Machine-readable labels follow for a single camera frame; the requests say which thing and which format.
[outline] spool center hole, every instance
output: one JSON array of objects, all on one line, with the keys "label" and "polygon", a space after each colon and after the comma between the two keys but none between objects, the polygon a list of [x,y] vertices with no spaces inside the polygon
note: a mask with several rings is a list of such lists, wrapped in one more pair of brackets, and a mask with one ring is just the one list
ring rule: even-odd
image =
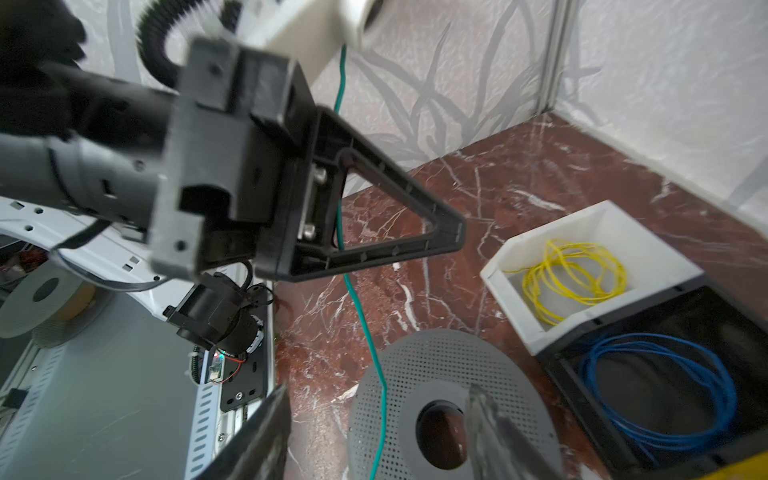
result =
[{"label": "spool center hole", "polygon": [[42,300],[45,300],[48,298],[48,295],[51,295],[53,291],[56,290],[56,286],[58,286],[58,278],[54,277],[46,280],[46,282],[40,285],[40,288],[38,288],[32,295],[32,301],[41,302]]},{"label": "spool center hole", "polygon": [[464,413],[445,400],[430,402],[416,420],[416,441],[435,467],[453,470],[462,466],[467,461]]}]

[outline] white baseboard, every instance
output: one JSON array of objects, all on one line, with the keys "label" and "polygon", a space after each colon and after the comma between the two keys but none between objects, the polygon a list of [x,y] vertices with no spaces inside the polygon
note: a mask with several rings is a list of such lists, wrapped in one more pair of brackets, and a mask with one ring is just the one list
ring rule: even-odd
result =
[{"label": "white baseboard", "polygon": [[693,194],[702,200],[705,200],[707,203],[712,204],[714,207],[726,212],[727,214],[736,218],[740,222],[748,225],[749,227],[752,227],[763,238],[768,240],[768,225],[764,224],[763,222],[753,217],[752,215],[745,214],[744,212],[738,211],[736,208],[733,208],[733,206],[728,204],[725,201],[725,199],[716,197],[708,190],[700,187],[699,185],[695,184],[694,182],[686,178],[681,177],[678,173],[673,172],[672,170],[668,169],[667,167],[655,161],[654,159],[647,157],[646,155],[643,155],[642,153],[632,149],[631,147],[628,147],[626,144],[622,143],[616,138],[608,134],[605,134],[604,132],[598,130],[595,127],[592,127],[591,125],[588,125],[582,121],[576,120],[568,112],[555,108],[553,113],[555,113],[557,116],[559,116],[563,120],[567,121],[569,124],[578,128],[579,130],[582,130],[584,133],[586,133],[590,137],[593,137],[603,142],[604,144],[608,145],[609,147],[612,147],[616,151],[619,151],[622,154],[627,155],[629,158],[643,165],[648,170],[656,172],[657,174],[661,175],[664,178],[668,178],[669,180],[674,182],[678,187],[682,188],[686,192]]}]

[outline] black plastic bin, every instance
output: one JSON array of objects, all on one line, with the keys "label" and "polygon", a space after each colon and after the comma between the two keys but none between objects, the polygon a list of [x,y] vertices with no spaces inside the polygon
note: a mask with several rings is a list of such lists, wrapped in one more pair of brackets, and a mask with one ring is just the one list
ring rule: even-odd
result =
[{"label": "black plastic bin", "polygon": [[[659,462],[654,465],[613,426],[579,376],[581,359],[597,341],[624,333],[674,336],[717,354],[737,388],[729,431],[697,452],[654,451]],[[679,367],[631,357],[606,356],[598,363],[598,385],[611,407],[663,433],[693,433],[711,425],[709,394]],[[768,450],[768,323],[705,276],[582,324],[537,359],[616,480],[699,478]]]}]

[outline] gray perforated spool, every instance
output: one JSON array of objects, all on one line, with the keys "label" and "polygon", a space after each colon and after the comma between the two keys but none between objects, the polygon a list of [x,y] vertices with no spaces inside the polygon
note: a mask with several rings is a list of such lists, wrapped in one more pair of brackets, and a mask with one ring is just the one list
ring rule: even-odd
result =
[{"label": "gray perforated spool", "polygon": [[0,338],[19,336],[51,318],[83,284],[83,280],[53,262],[43,263],[0,306]]},{"label": "gray perforated spool", "polygon": [[93,300],[75,318],[68,322],[45,320],[32,329],[32,342],[44,349],[52,349],[68,342],[99,317],[113,296],[114,292],[97,288]]},{"label": "gray perforated spool", "polygon": [[[411,422],[433,399],[448,400],[463,409],[456,400],[461,395],[457,392],[466,396],[472,383],[493,397],[557,472],[563,471],[558,439],[544,402],[518,366],[490,343],[455,330],[424,330],[388,346],[379,360],[388,395],[386,445],[376,478],[472,478],[470,460],[455,470],[439,470],[425,463],[413,444],[416,426]],[[349,416],[347,452],[349,472],[355,480],[370,476],[379,447],[380,405],[381,385],[371,367],[357,388]]]}]

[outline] red wire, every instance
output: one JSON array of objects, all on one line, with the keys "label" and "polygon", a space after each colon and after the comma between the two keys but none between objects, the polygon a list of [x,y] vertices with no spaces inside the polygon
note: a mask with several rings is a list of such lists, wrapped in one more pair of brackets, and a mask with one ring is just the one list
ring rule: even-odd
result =
[{"label": "red wire", "polygon": [[225,378],[225,379],[224,379],[224,380],[222,380],[221,382],[214,382],[214,385],[221,385],[222,383],[226,382],[227,380],[229,380],[229,379],[231,379],[232,377],[234,377],[235,375],[237,375],[237,373],[240,371],[240,367],[241,367],[241,366],[243,366],[243,363],[244,363],[244,362],[241,362],[241,361],[239,361],[239,360],[235,360],[235,362],[237,362],[237,368],[236,368],[236,369],[235,369],[235,371],[232,373],[232,375],[228,376],[227,378]]}]

